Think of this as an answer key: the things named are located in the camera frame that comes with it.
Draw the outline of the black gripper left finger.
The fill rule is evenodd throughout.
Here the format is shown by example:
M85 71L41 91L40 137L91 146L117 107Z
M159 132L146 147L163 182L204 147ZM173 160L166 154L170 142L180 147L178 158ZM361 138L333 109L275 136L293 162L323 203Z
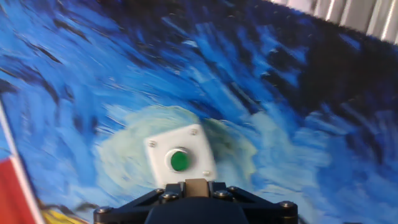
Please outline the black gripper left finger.
M149 212L158 205L183 198L185 184L167 184L121 207L98 207L93 212L95 224L144 224Z

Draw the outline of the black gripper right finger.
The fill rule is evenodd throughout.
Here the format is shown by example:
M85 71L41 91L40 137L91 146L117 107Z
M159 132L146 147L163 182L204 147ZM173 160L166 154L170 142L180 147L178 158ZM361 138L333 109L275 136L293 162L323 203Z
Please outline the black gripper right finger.
M236 186L224 182L209 182L212 198L233 202L242 208L250 224L298 224L298 206L288 200L272 203Z

